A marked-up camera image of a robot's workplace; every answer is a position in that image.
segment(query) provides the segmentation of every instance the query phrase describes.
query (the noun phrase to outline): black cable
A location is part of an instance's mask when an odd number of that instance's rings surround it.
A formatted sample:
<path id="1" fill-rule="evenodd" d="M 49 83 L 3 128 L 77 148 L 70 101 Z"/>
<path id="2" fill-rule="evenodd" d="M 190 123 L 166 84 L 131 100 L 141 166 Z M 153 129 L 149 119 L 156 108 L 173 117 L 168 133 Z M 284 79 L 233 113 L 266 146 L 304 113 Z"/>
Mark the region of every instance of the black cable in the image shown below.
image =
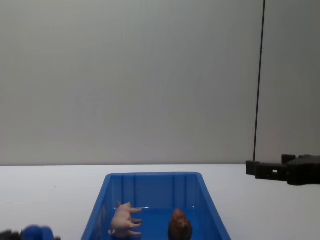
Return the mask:
<path id="1" fill-rule="evenodd" d="M 256 161 L 259 93 L 260 93 L 260 78 L 261 78 L 261 61 L 262 61 L 262 48 L 263 48 L 263 42 L 264 42 L 264 27 L 265 27 L 265 9 L 266 9 L 266 0 L 263 0 L 261 43 L 260 43 L 260 60 L 259 60 L 259 76 L 258 76 L 258 90 L 257 90 L 257 95 L 256 95 L 255 126 L 254 126 L 254 145 L 253 145 L 253 161 L 254 162 Z"/>

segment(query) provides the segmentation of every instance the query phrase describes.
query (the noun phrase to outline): brown toy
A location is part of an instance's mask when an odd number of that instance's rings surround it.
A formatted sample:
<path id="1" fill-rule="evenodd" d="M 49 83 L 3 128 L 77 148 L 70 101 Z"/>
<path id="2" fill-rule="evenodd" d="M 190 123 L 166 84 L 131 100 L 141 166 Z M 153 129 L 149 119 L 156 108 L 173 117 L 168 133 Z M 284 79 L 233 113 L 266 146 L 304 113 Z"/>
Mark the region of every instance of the brown toy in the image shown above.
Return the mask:
<path id="1" fill-rule="evenodd" d="M 132 231 L 132 228 L 139 228 L 141 226 L 141 219 L 131 218 L 131 214 L 136 214 L 142 211 L 142 208 L 132 208 L 130 202 L 121 205 L 116 203 L 118 208 L 115 211 L 111 222 L 110 235 L 117 238 L 126 238 L 128 236 L 141 236 L 141 232 Z"/>
<path id="2" fill-rule="evenodd" d="M 190 240 L 192 236 L 192 226 L 185 213 L 176 209 L 169 224 L 169 240 Z"/>

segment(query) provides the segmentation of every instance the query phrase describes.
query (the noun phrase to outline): black plastic object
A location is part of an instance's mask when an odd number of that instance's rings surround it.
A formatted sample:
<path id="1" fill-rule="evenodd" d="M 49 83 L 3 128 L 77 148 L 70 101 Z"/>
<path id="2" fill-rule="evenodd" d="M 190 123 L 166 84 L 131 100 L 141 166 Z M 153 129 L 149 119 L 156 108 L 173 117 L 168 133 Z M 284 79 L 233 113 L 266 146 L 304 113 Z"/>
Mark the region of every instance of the black plastic object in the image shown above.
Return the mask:
<path id="1" fill-rule="evenodd" d="M 18 232 L 7 230 L 0 232 L 0 240 L 21 240 L 21 236 Z"/>
<path id="2" fill-rule="evenodd" d="M 320 156 L 283 154 L 281 164 L 247 161 L 246 174 L 256 179 L 286 181 L 300 186 L 320 184 Z"/>
<path id="3" fill-rule="evenodd" d="M 12 232 L 11 230 L 6 230 L 3 232 L 0 232 L 0 240 L 22 240 L 22 235 L 23 235 L 23 231 L 21 231 L 21 233 L 16 232 Z M 61 240 L 60 237 L 55 237 L 54 240 Z"/>

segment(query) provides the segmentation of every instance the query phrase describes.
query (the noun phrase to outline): white table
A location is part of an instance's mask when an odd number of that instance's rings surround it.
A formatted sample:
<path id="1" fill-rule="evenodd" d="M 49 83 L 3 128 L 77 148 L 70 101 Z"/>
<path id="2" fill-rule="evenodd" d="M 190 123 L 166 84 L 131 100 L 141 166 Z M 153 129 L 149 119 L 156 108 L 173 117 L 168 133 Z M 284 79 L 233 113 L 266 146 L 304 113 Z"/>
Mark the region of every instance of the white table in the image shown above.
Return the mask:
<path id="1" fill-rule="evenodd" d="M 291 186 L 246 175 L 244 165 L 0 167 L 0 231 L 48 225 L 80 240 L 109 173 L 199 172 L 233 240 L 320 239 L 320 185 Z"/>

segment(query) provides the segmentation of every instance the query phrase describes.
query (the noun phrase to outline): toy pig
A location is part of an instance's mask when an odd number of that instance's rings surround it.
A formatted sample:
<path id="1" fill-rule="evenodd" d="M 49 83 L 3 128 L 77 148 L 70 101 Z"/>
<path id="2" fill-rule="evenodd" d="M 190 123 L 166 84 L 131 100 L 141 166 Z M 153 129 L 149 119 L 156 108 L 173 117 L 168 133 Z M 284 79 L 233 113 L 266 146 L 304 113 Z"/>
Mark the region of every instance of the toy pig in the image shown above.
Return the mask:
<path id="1" fill-rule="evenodd" d="M 111 222 L 110 235 L 117 238 L 126 238 L 128 236 L 141 236 L 141 232 L 132 231 L 132 228 L 139 228 L 141 226 L 141 219 L 131 218 L 131 214 L 136 214 L 142 211 L 142 208 L 132 208 L 130 202 L 121 205 L 116 203 L 118 208 L 115 211 Z"/>
<path id="2" fill-rule="evenodd" d="M 185 213 L 176 209 L 168 228 L 169 240 L 190 240 L 192 236 L 192 226 Z"/>

